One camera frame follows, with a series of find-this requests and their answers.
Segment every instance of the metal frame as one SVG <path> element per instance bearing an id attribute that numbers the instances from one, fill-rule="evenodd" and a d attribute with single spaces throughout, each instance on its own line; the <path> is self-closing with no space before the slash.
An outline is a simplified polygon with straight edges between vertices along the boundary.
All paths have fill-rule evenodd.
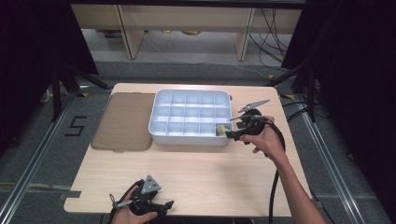
<path id="1" fill-rule="evenodd" d="M 309 6 L 331 6 L 332 0 L 69 0 L 70 4 L 137 5 L 172 7 L 267 7 L 301 9 Z"/>
<path id="2" fill-rule="evenodd" d="M 304 98 L 300 94 L 295 94 L 295 98 L 297 101 L 304 100 Z M 312 138 L 314 139 L 319 155 L 323 159 L 326 170 L 329 173 L 329 176 L 335 189 L 337 190 L 340 200 L 346 209 L 346 213 L 348 214 L 351 223 L 366 223 L 361 214 L 361 210 L 358 207 L 358 204 L 356 203 L 351 191 L 349 190 L 346 181 L 338 170 L 338 167 L 334 159 L 332 158 L 332 154 L 327 148 L 326 143 L 324 142 L 320 131 L 318 130 L 317 124 L 315 122 L 312 122 L 311 118 L 309 118 L 309 115 L 307 113 L 303 113 L 303 118 L 306 127 L 308 128 Z"/>
<path id="3" fill-rule="evenodd" d="M 44 157 L 46 156 L 47 151 L 50 148 L 50 144 L 52 143 L 55 134 L 58 132 L 59 127 L 63 123 L 67 110 L 73 100 L 76 98 L 76 96 L 76 93 L 69 93 L 66 96 L 62 113 L 60 113 L 58 118 L 53 121 L 49 126 L 46 135 L 44 136 L 37 150 L 35 151 L 35 155 L 33 155 L 32 159 L 29 161 L 29 164 L 26 166 L 14 189 L 11 191 L 7 200 L 3 203 L 0 211 L 0 221 L 2 224 L 9 223 L 9 221 L 14 216 L 14 213 L 16 212 L 19 204 L 21 203 L 23 195 L 29 188 L 29 184 L 34 178 L 35 173 L 37 172 L 41 162 L 44 160 Z"/>

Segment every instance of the cable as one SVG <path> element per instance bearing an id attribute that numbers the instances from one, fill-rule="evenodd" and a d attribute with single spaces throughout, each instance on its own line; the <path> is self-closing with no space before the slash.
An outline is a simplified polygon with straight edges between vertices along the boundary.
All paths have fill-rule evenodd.
<path id="1" fill-rule="evenodd" d="M 105 217 L 105 215 L 101 215 L 101 216 L 100 216 L 100 219 L 99 219 L 99 223 L 100 223 L 100 224 L 103 224 L 103 219 L 104 219 L 104 217 Z"/>
<path id="2" fill-rule="evenodd" d="M 288 105 L 297 105 L 297 104 L 307 104 L 307 101 L 297 101 L 297 102 L 282 105 L 282 107 L 286 107 Z"/>
<path id="3" fill-rule="evenodd" d="M 301 113 L 306 112 L 307 110 L 308 110 L 308 107 L 306 106 L 306 107 L 304 107 L 303 109 L 301 109 L 301 110 L 295 112 L 294 114 L 287 116 L 286 118 L 288 119 L 288 122 L 289 122 L 291 119 L 295 118 L 297 115 L 299 115 L 299 114 L 301 114 Z"/>
<path id="4" fill-rule="evenodd" d="M 279 63 L 282 63 L 282 60 L 277 58 L 273 53 L 271 53 L 270 51 L 264 49 L 262 47 L 262 45 L 264 44 L 264 42 L 262 42 L 261 45 L 259 45 L 253 38 L 253 36 L 249 35 L 250 39 L 253 41 L 253 43 L 256 45 L 257 48 L 259 48 L 260 51 L 263 51 L 264 53 L 268 54 L 268 56 L 270 56 L 271 58 L 277 60 Z"/>
<path id="5" fill-rule="evenodd" d="M 275 40 L 275 42 L 276 42 L 276 44 L 277 44 L 277 46 L 278 46 L 278 48 L 277 49 L 279 49 L 279 52 L 280 52 L 280 54 L 282 55 L 282 58 L 284 58 L 285 57 L 285 54 L 284 54 L 284 50 L 280 47 L 280 45 L 282 45 L 284 48 L 286 48 L 287 49 L 287 47 L 279 40 L 279 38 L 277 37 L 277 30 L 276 30 L 276 10 L 273 8 L 273 20 L 272 20 L 272 22 L 271 22 L 271 25 L 269 24 L 269 22 L 268 22 L 268 20 L 267 20 L 267 18 L 266 18 L 266 16 L 265 16 L 265 13 L 264 13 L 264 10 L 262 9 L 262 15 L 264 16 L 264 19 L 265 19 L 265 22 L 266 22 L 266 24 L 267 24 L 267 26 L 268 26 L 268 34 L 267 34 L 267 37 L 268 37 L 268 35 L 269 34 L 271 34 L 271 36 L 273 37 L 273 39 Z"/>
<path id="6" fill-rule="evenodd" d="M 265 38 L 262 38 L 262 34 L 259 34 L 259 37 L 262 39 L 262 41 L 265 42 L 265 44 L 266 44 L 268 47 L 270 47 L 270 48 L 272 48 L 272 49 L 279 49 L 279 48 L 277 48 L 277 47 L 275 47 L 275 46 L 273 46 L 273 45 L 270 45 L 269 43 L 266 42 L 267 36 L 266 36 Z"/>
<path id="7" fill-rule="evenodd" d="M 267 67 L 267 68 L 275 69 L 275 70 L 282 71 L 282 72 L 288 72 L 289 70 L 281 69 L 281 68 L 275 68 L 275 67 L 266 65 L 266 64 L 262 61 L 262 51 L 265 51 L 270 57 L 273 57 L 273 58 L 276 59 L 277 61 L 280 60 L 280 59 L 278 59 L 275 55 L 273 55 L 272 53 L 270 53 L 269 51 L 263 49 L 263 48 L 262 48 L 262 45 L 261 45 L 261 46 L 258 46 L 258 44 L 256 43 L 256 46 L 258 46 L 258 48 L 259 48 L 259 50 L 260 50 L 260 51 L 259 51 L 260 63 L 262 63 L 262 65 L 264 65 L 264 66 Z"/>
<path id="8" fill-rule="evenodd" d="M 250 69 L 246 69 L 246 68 L 241 68 L 241 67 L 238 67 L 238 66 L 233 65 L 233 64 L 230 64 L 230 66 L 235 67 L 235 68 L 237 68 L 237 69 L 240 69 L 240 70 L 242 70 L 242 71 L 247 71 L 247 72 L 259 74 L 260 76 L 262 76 L 262 77 L 264 77 L 264 78 L 267 78 L 267 79 L 271 79 L 271 78 L 269 78 L 269 77 L 266 77 L 264 74 L 261 74 L 261 73 L 258 72 L 258 71 L 254 71 L 254 70 L 250 70 Z"/>
<path id="9" fill-rule="evenodd" d="M 317 197 L 317 195 L 314 193 L 314 191 L 309 188 L 309 191 L 311 191 L 312 196 L 314 196 L 315 201 L 317 201 L 317 206 L 318 204 L 322 208 L 323 212 L 326 214 L 326 216 L 329 218 L 330 222 L 334 224 L 334 220 L 332 220 L 332 217 L 330 216 L 330 213 L 327 211 L 327 209 L 324 207 L 323 202 L 320 201 L 320 199 Z"/>
<path id="10" fill-rule="evenodd" d="M 283 150 L 286 151 L 285 138 L 283 137 L 282 132 L 275 126 L 275 124 L 271 120 L 269 120 L 269 119 L 267 119 L 265 117 L 259 117 L 257 119 L 262 121 L 263 123 L 267 124 L 268 126 L 270 126 L 275 131 L 275 133 L 279 137 L 280 144 L 282 144 Z M 269 215 L 268 215 L 268 223 L 269 224 L 272 224 L 273 223 L 273 219 L 274 219 L 274 199 L 275 199 L 276 185 L 277 185 L 278 179 L 279 179 L 279 172 L 276 170 L 275 176 L 274 176 L 273 186 L 271 188 L 271 196 L 270 196 L 270 204 L 269 204 Z"/>

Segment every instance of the black cable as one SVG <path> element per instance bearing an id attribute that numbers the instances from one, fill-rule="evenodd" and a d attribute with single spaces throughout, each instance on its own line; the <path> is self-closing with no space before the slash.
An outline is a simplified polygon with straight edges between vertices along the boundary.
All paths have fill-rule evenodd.
<path id="1" fill-rule="evenodd" d="M 283 50 L 283 49 L 277 48 L 277 47 L 275 47 L 275 46 L 272 46 L 272 45 L 270 45 L 268 42 L 266 42 L 266 41 L 267 41 L 267 38 L 268 38 L 268 36 L 269 36 L 269 34 L 272 33 L 272 26 L 273 26 L 274 23 L 275 23 L 275 20 L 273 20 L 273 22 L 271 23 L 271 26 L 268 26 L 268 31 L 269 31 L 269 32 L 268 32 L 268 34 L 265 36 L 265 38 L 262 38 L 262 35 L 261 35 L 261 34 L 259 34 L 259 37 L 262 39 L 262 42 L 264 42 L 268 47 L 273 48 L 273 49 Z"/>
<path id="2" fill-rule="evenodd" d="M 282 63 L 282 60 L 279 59 L 278 57 L 276 57 L 273 53 L 271 53 L 270 51 L 264 49 L 262 47 L 263 43 L 261 45 L 259 45 L 256 40 L 253 38 L 253 36 L 249 35 L 250 39 L 253 41 L 253 43 L 256 45 L 256 47 L 260 50 L 263 51 L 264 53 L 268 54 L 268 56 L 270 56 L 271 58 L 277 60 L 279 63 Z"/>
<path id="3" fill-rule="evenodd" d="M 288 122 L 289 122 L 291 119 L 295 118 L 297 115 L 306 112 L 307 110 L 308 110 L 308 107 L 306 106 L 306 107 L 304 107 L 303 109 L 301 109 L 301 110 L 295 112 L 294 114 L 287 116 Z"/>
<path id="4" fill-rule="evenodd" d="M 281 68 L 275 68 L 275 67 L 272 67 L 272 66 L 269 66 L 269 65 L 266 65 L 263 61 L 262 61 L 262 49 L 261 49 L 261 47 L 260 46 L 258 46 L 258 48 L 259 48 L 259 59 L 260 59 L 260 62 L 262 63 L 262 65 L 264 65 L 265 67 L 267 67 L 267 68 L 271 68 L 271 69 L 275 69 L 275 70 L 277 70 L 277 71 L 281 71 L 281 72 L 288 72 L 289 70 L 286 70 L 286 69 L 281 69 Z"/>
<path id="5" fill-rule="evenodd" d="M 286 107 L 288 105 L 297 105 L 297 104 L 307 104 L 307 101 L 297 101 L 297 102 L 282 105 L 282 107 Z"/>
<path id="6" fill-rule="evenodd" d="M 279 141 L 280 144 L 282 144 L 283 150 L 286 151 L 286 143 L 285 143 L 285 138 L 283 137 L 282 132 L 275 126 L 275 124 L 265 118 L 265 117 L 259 117 L 256 118 L 260 121 L 262 121 L 263 123 L 267 124 L 268 126 L 270 126 L 275 133 L 277 134 L 277 136 L 279 137 Z M 268 223 L 272 224 L 273 223 L 273 219 L 274 219 L 274 199 L 275 199 L 275 193 L 276 193 L 276 185 L 277 185 L 277 181 L 279 179 L 279 172 L 276 170 L 275 172 L 275 176 L 274 176 L 274 182 L 273 182 L 273 186 L 271 188 L 271 196 L 270 196 L 270 204 L 269 204 L 269 216 L 268 216 Z"/>
<path id="7" fill-rule="evenodd" d="M 332 224 L 335 224 L 334 220 L 332 220 L 332 217 L 330 216 L 330 213 L 327 211 L 327 209 L 325 208 L 325 206 L 323 205 L 323 202 L 320 201 L 320 199 L 317 197 L 317 195 L 314 193 L 314 191 L 309 188 L 309 191 L 311 192 L 312 196 L 314 196 L 315 201 L 317 201 L 317 203 L 320 203 L 321 208 L 323 210 L 323 212 L 326 214 L 326 216 L 329 218 L 330 222 Z"/>
<path id="8" fill-rule="evenodd" d="M 269 29 L 268 34 L 271 34 L 271 36 L 273 37 L 273 39 L 275 40 L 275 42 L 276 42 L 276 44 L 277 44 L 277 46 L 278 46 L 277 49 L 279 50 L 280 54 L 282 55 L 282 58 L 284 58 L 284 57 L 285 57 L 285 54 L 284 54 L 284 52 L 283 52 L 284 50 L 280 47 L 280 45 L 284 46 L 286 49 L 287 49 L 287 47 L 286 47 L 286 46 L 279 40 L 279 38 L 277 37 L 277 30 L 276 30 L 276 10 L 273 8 L 273 20 L 272 20 L 272 22 L 271 22 L 271 25 L 270 25 L 270 23 L 268 22 L 267 17 L 265 16 L 264 10 L 263 10 L 263 9 L 262 9 L 262 15 L 264 16 L 265 22 L 267 23 L 267 26 L 268 26 L 268 29 Z"/>
<path id="9" fill-rule="evenodd" d="M 103 218 L 104 218 L 104 216 L 105 216 L 105 215 L 101 215 L 101 216 L 100 216 L 100 220 L 99 220 L 99 223 L 100 223 L 100 224 L 103 224 Z"/>

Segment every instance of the person's left hand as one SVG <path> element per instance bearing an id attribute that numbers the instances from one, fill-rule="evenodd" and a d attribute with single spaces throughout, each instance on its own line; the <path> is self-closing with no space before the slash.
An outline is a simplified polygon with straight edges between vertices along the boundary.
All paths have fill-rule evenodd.
<path id="1" fill-rule="evenodd" d="M 124 198 L 123 202 L 128 201 L 131 198 L 132 193 L 137 189 L 135 186 L 128 195 Z M 116 212 L 113 217 L 112 224 L 143 224 L 154 219 L 158 214 L 156 212 L 149 212 L 142 216 L 137 216 L 131 212 L 129 206 L 124 206 Z"/>

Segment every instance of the black backdrop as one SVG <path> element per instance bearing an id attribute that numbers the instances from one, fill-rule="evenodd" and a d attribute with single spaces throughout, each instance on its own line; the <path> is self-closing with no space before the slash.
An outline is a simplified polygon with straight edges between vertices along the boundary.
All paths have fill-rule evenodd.
<path id="1" fill-rule="evenodd" d="M 1 156 L 39 105 L 56 63 L 97 70 L 68 3 L 2 0 L 0 10 Z"/>
<path id="2" fill-rule="evenodd" d="M 350 1 L 319 73 L 332 119 L 396 223 L 396 3 Z"/>

